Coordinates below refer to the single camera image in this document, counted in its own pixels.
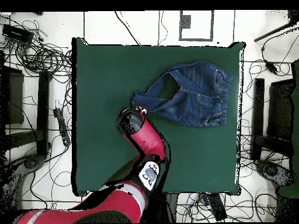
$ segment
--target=denim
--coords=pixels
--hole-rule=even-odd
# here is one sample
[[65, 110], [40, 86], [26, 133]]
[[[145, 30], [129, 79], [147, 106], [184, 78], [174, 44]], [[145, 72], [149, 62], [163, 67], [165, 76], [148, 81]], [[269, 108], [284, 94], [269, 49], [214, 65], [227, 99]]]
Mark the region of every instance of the denim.
[[[167, 77], [178, 91], [169, 99], [159, 98]], [[227, 121], [227, 101], [232, 75], [205, 61], [177, 64], [156, 78], [145, 93], [137, 91], [132, 106], [189, 127], [212, 127]]]

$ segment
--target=wire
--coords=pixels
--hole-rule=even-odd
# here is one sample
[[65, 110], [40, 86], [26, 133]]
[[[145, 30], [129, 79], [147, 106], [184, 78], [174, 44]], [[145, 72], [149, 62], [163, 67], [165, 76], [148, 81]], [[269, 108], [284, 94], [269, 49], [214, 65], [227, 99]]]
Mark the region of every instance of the wire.
[[[270, 41], [271, 39], [273, 39], [273, 38], [276, 38], [276, 37], [278, 37], [278, 36], [282, 36], [282, 35], [284, 35], [284, 34], [286, 34], [286, 33], [289, 33], [290, 31], [293, 31], [293, 30], [296, 30], [296, 29], [299, 29], [299, 27], [295, 27], [295, 28], [292, 28], [292, 29], [290, 29], [290, 30], [284, 31], [283, 33], [280, 33], [280, 34], [278, 34], [278, 35], [276, 35], [276, 36], [273, 36], [273, 37], [267, 39], [267, 40], [264, 42], [263, 47], [262, 47], [262, 57], [263, 57], [263, 60], [264, 60], [264, 62], [265, 62], [266, 64], [268, 63], [268, 61], [264, 58], [264, 50], [265, 50], [265, 45], [266, 45], [266, 43], [267, 43], [268, 41]], [[274, 73], [275, 75], [277, 75], [277, 76], [291, 75], [291, 74], [288, 74], [288, 73], [290, 72], [290, 64], [289, 64], [289, 63], [287, 64], [287, 65], [288, 65], [288, 71], [287, 71], [287, 73], [284, 73], [284, 72], [281, 70], [281, 65], [282, 65], [282, 63], [284, 62], [284, 60], [287, 58], [288, 54], [290, 53], [290, 51], [291, 51], [291, 49], [292, 49], [292, 47], [293, 47], [295, 41], [298, 39], [298, 37], [299, 37], [299, 35], [298, 35], [298, 36], [295, 38], [295, 40], [293, 41], [293, 43], [292, 43], [290, 49], [288, 50], [286, 56], [283, 58], [283, 60], [282, 60], [282, 62], [280, 63], [280, 65], [274, 65], [274, 63], [270, 62], [270, 65], [272, 64], [272, 68], [273, 68], [273, 69], [276, 68], [276, 66], [278, 66], [278, 67], [279, 67], [279, 71], [277, 71], [277, 72], [278, 72], [278, 73], [279, 73], [279, 72], [283, 73], [283, 75], [278, 75], [278, 74], [274, 71], [273, 73]]]
[[119, 18], [118, 14], [115, 11], [115, 15], [118, 18], [118, 20], [126, 27], [126, 29], [128, 30], [129, 34], [131, 35], [131, 37], [135, 40], [136, 44], [140, 46], [140, 43], [134, 38], [134, 36], [132, 35], [130, 29], [126, 26], [126, 24], [124, 24], [124, 22]]
[[[162, 41], [166, 40], [167, 35], [168, 35], [168, 30], [167, 30], [167, 28], [164, 26], [164, 24], [162, 23], [163, 15], [164, 15], [164, 10], [162, 11], [161, 25], [164, 27], [164, 29], [166, 30], [167, 33], [166, 33], [165, 38], [164, 38], [163, 40], [161, 40], [160, 42], [159, 42], [159, 38], [158, 38], [158, 46], [160, 46], [160, 44], [162, 43]], [[158, 37], [160, 37], [160, 18], [159, 18]]]
[[45, 205], [46, 205], [46, 209], [48, 208], [48, 204], [43, 200], [43, 199], [41, 199], [40, 197], [38, 197], [34, 192], [33, 192], [33, 190], [32, 190], [32, 184], [33, 184], [33, 182], [34, 182], [34, 180], [35, 180], [35, 171], [33, 172], [33, 179], [32, 179], [32, 182], [31, 182], [31, 184], [30, 184], [30, 191], [31, 191], [31, 193], [32, 193], [32, 195], [33, 196], [35, 196], [37, 199], [39, 199], [39, 200], [41, 200], [42, 202], [44, 202], [45, 203]]

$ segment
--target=cable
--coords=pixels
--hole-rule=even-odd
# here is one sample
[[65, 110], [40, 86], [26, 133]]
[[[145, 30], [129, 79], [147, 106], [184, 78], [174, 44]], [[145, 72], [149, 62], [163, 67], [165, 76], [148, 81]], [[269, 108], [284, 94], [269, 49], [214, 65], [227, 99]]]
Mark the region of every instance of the cable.
[[260, 216], [259, 216], [259, 211], [258, 211], [258, 208], [257, 208], [257, 200], [258, 200], [258, 198], [260, 197], [260, 196], [263, 196], [263, 195], [267, 195], [267, 196], [270, 196], [270, 197], [272, 197], [272, 198], [274, 198], [275, 200], [276, 200], [276, 198], [273, 196], [273, 195], [271, 195], [271, 194], [269, 194], [269, 193], [261, 193], [261, 194], [259, 194], [256, 198], [255, 198], [255, 212], [256, 212], [256, 215], [258, 216], [258, 218], [259, 218], [259, 220], [261, 221], [261, 222], [263, 222], [262, 221], [262, 219], [260, 218]]
[[160, 28], [159, 28], [159, 30], [158, 30], [158, 46], [160, 46], [160, 44], [162, 43], [162, 41], [166, 40], [167, 35], [168, 35], [168, 30], [167, 30], [167, 28], [164, 26], [164, 24], [162, 23], [163, 15], [164, 15], [164, 10], [162, 11], [161, 25], [164, 27], [164, 29], [166, 30], [167, 33], [166, 33], [165, 38], [159, 42], [159, 37], [160, 37]]
[[292, 49], [292, 47], [293, 47], [295, 41], [298, 39], [299, 35], [295, 38], [295, 40], [293, 41], [293, 43], [292, 43], [290, 49], [288, 50], [286, 56], [283, 58], [282, 62], [280, 63], [280, 65], [279, 65], [279, 71], [277, 70], [277, 68], [276, 68], [276, 66], [275, 66], [275, 64], [274, 64], [273, 62], [268, 62], [268, 61], [264, 58], [265, 45], [266, 45], [266, 43], [267, 43], [268, 41], [270, 41], [271, 39], [276, 38], [276, 37], [278, 37], [278, 36], [282, 36], [282, 35], [284, 35], [284, 34], [286, 34], [286, 33], [289, 33], [290, 31], [293, 31], [293, 30], [296, 30], [296, 29], [299, 29], [299, 27], [292, 28], [292, 29], [287, 30], [287, 31], [284, 31], [283, 33], [280, 33], [280, 34], [278, 34], [278, 35], [276, 35], [276, 36], [273, 36], [273, 37], [267, 39], [267, 40], [264, 42], [264, 44], [263, 44], [263, 47], [262, 47], [262, 57], [263, 57], [264, 62], [266, 63], [266, 67], [267, 67], [272, 73], [274, 73], [274, 74], [277, 75], [277, 76], [290, 75], [290, 74], [288, 74], [288, 73], [290, 72], [290, 65], [287, 64], [287, 65], [288, 65], [288, 72], [287, 72], [287, 73], [284, 73], [284, 72], [281, 70], [281, 65], [282, 65], [282, 63], [284, 62], [284, 60], [286, 59], [286, 57], [288, 56], [288, 54], [290, 53], [290, 51], [291, 51], [291, 49]]
[[118, 14], [115, 11], [115, 15], [118, 18], [118, 20], [126, 27], [126, 29], [128, 30], [129, 34], [131, 35], [131, 37], [135, 40], [136, 44], [140, 46], [140, 43], [134, 38], [134, 36], [132, 35], [130, 29], [126, 26], [126, 24], [124, 24], [124, 22], [119, 18]]
[[29, 190], [31, 191], [31, 193], [32, 193], [33, 196], [35, 196], [37, 199], [39, 199], [39, 200], [41, 200], [42, 202], [45, 203], [45, 205], [46, 205], [46, 208], [45, 208], [45, 209], [47, 209], [47, 208], [48, 208], [47, 203], [46, 203], [43, 199], [41, 199], [40, 197], [38, 197], [38, 196], [32, 191], [32, 184], [33, 184], [34, 180], [35, 180], [35, 171], [33, 172], [33, 179], [32, 179], [32, 182], [31, 182], [31, 184], [30, 184], [30, 189], [29, 189]]

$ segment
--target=black cable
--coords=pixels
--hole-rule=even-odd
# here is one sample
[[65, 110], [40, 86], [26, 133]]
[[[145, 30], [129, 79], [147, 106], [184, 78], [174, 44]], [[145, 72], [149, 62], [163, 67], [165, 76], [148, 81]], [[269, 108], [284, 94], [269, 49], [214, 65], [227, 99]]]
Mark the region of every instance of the black cable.
[[163, 40], [161, 40], [161, 41], [158, 43], [158, 46], [160, 46], [160, 44], [162, 43], [162, 41], [166, 40], [167, 35], [168, 35], [168, 30], [167, 30], [167, 28], [164, 26], [164, 24], [163, 24], [163, 22], [162, 22], [162, 20], [163, 20], [163, 15], [164, 15], [164, 10], [162, 11], [161, 25], [164, 27], [164, 29], [166, 30], [167, 33], [166, 33], [165, 38], [164, 38]]
[[[60, 155], [63, 155], [67, 150], [68, 150], [68, 147], [66, 147], [66, 148], [64, 149], [64, 151], [61, 152], [59, 155], [52, 157], [51, 160], [53, 160], [54, 158], [56, 158], [56, 157], [58, 157], [58, 156], [60, 156]], [[45, 174], [44, 174], [44, 175], [43, 175], [37, 182], [35, 182], [35, 184], [32, 185], [32, 187], [34, 187], [34, 186], [35, 186], [40, 180], [42, 180], [47, 174], [48, 174], [48, 172], [45, 173]], [[30, 189], [28, 189], [27, 191], [25, 191], [25, 192], [22, 194], [22, 196], [24, 196], [28, 191], [30, 191]]]
[[268, 41], [270, 41], [271, 39], [276, 38], [276, 37], [278, 37], [278, 36], [282, 36], [282, 35], [284, 35], [284, 34], [286, 34], [286, 33], [289, 33], [290, 31], [293, 31], [293, 30], [295, 30], [295, 29], [299, 29], [299, 27], [292, 28], [292, 29], [287, 30], [287, 31], [284, 31], [283, 33], [280, 33], [280, 34], [278, 34], [278, 35], [276, 35], [276, 36], [273, 36], [273, 37], [267, 39], [267, 40], [264, 42], [264, 44], [263, 44], [263, 47], [262, 47], [262, 57], [263, 57], [263, 60], [264, 60], [264, 62], [266, 63], [267, 68], [269, 68], [269, 70], [270, 70], [272, 73], [274, 73], [275, 75], [277, 75], [277, 76], [290, 75], [290, 74], [288, 74], [288, 73], [290, 72], [290, 65], [289, 65], [289, 63], [287, 64], [287, 65], [288, 65], [288, 72], [287, 72], [287, 73], [284, 73], [284, 72], [281, 70], [281, 65], [282, 65], [282, 63], [284, 62], [284, 60], [286, 59], [286, 57], [288, 56], [288, 54], [290, 53], [290, 51], [291, 51], [291, 49], [292, 49], [292, 47], [293, 47], [295, 41], [298, 39], [299, 35], [298, 35], [298, 36], [295, 38], [295, 40], [293, 41], [293, 43], [292, 43], [290, 49], [288, 50], [286, 56], [283, 58], [283, 60], [282, 60], [282, 62], [280, 63], [280, 65], [277, 65], [277, 66], [279, 67], [279, 71], [277, 70], [277, 68], [276, 68], [276, 66], [275, 66], [275, 64], [274, 64], [273, 62], [268, 62], [268, 61], [264, 58], [265, 45], [266, 45], [266, 43], [267, 43]]
[[128, 30], [129, 34], [131, 35], [131, 37], [135, 40], [136, 44], [140, 46], [140, 43], [134, 38], [134, 36], [132, 35], [130, 29], [126, 26], [126, 24], [124, 24], [124, 22], [119, 18], [118, 14], [115, 11], [115, 15], [118, 18], [118, 20], [126, 27], [126, 29]]
[[41, 200], [42, 202], [45, 203], [45, 205], [46, 205], [46, 209], [47, 209], [47, 208], [48, 208], [47, 203], [46, 203], [43, 199], [41, 199], [40, 197], [38, 197], [38, 196], [32, 191], [32, 184], [33, 184], [34, 180], [35, 180], [35, 171], [33, 172], [33, 179], [32, 179], [32, 182], [31, 182], [31, 184], [30, 184], [30, 189], [29, 189], [29, 190], [31, 191], [31, 193], [32, 193], [33, 196], [35, 196], [37, 199], [39, 199], [39, 200]]
[[273, 196], [273, 195], [271, 195], [271, 194], [269, 194], [269, 193], [261, 193], [261, 194], [259, 194], [256, 198], [255, 198], [255, 201], [254, 201], [254, 203], [255, 203], [255, 212], [256, 212], [256, 214], [257, 214], [257, 216], [258, 216], [258, 218], [259, 218], [259, 220], [261, 221], [261, 222], [263, 222], [262, 221], [262, 219], [260, 218], [260, 216], [259, 216], [259, 211], [258, 211], [258, 208], [257, 208], [257, 200], [258, 200], [258, 198], [260, 197], [260, 196], [263, 196], [263, 195], [267, 195], [267, 196], [269, 196], [269, 197], [272, 197], [272, 198], [274, 198], [275, 200], [276, 200], [276, 198]]

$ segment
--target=black stand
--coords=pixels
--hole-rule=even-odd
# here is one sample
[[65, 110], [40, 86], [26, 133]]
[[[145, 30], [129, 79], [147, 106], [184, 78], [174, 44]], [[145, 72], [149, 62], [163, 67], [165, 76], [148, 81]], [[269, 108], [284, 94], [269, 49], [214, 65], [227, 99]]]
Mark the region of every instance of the black stand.
[[[5, 128], [3, 123], [6, 123], [5, 117], [8, 117], [7, 103], [13, 105], [9, 100], [9, 88], [2, 83], [7, 78], [4, 75], [4, 54], [0, 51], [0, 90], [1, 90], [1, 106], [0, 118], [2, 118], [1, 131]], [[51, 148], [48, 143], [48, 97], [49, 97], [49, 82], [51, 81], [51, 73], [43, 71], [39, 73], [39, 99], [37, 106], [37, 130], [19, 132], [12, 135], [3, 136], [1, 133], [0, 147], [3, 151], [12, 148], [17, 148], [26, 144], [36, 142], [37, 153], [17, 159], [16, 161], [7, 164], [4, 160], [4, 153], [0, 157], [0, 209], [11, 211], [21, 209], [22, 188], [26, 176], [29, 173], [35, 172], [44, 165], [44, 160], [47, 157], [48, 150]]]
[[263, 135], [263, 106], [265, 80], [256, 79], [253, 83], [252, 145], [251, 160], [259, 160], [262, 148], [291, 158], [292, 99], [295, 79], [273, 82], [270, 87], [269, 118], [267, 135]]
[[299, 14], [298, 14], [298, 10], [288, 10], [287, 11], [287, 16], [290, 19], [288, 24], [285, 24], [277, 29], [274, 29], [273, 31], [270, 31], [258, 38], [255, 39], [255, 42], [260, 41], [272, 34], [278, 33], [284, 29], [287, 29], [288, 27], [294, 26], [298, 21], [299, 21]]

